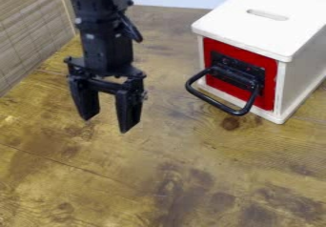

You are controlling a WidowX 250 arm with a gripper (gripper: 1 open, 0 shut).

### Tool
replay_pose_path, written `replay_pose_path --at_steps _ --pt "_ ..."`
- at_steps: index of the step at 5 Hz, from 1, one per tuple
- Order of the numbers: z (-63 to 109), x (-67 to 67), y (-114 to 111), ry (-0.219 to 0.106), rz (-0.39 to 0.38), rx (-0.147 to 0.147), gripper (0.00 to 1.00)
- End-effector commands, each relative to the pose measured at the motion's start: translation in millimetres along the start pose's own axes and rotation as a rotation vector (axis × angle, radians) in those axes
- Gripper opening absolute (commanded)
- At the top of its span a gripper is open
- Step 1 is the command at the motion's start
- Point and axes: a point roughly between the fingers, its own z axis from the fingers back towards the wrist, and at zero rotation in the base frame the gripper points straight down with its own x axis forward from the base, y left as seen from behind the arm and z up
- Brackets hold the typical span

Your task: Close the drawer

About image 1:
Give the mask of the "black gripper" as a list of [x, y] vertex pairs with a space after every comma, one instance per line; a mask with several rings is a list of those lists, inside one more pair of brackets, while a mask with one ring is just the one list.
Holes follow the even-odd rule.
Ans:
[[117, 97], [121, 132], [125, 134], [141, 122], [143, 100], [147, 96], [147, 75], [129, 66], [117, 73], [99, 74], [85, 66], [83, 57], [69, 57], [69, 87], [81, 117], [90, 120], [99, 114], [99, 94]]

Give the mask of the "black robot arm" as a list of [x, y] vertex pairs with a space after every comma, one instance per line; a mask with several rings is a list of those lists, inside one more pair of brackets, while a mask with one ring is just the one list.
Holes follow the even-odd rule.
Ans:
[[121, 131], [141, 121], [146, 74], [133, 66], [133, 44], [143, 41], [126, 16], [133, 0], [71, 0], [75, 27], [79, 29], [83, 56], [69, 57], [69, 86], [83, 119], [101, 112], [99, 95], [117, 98]]

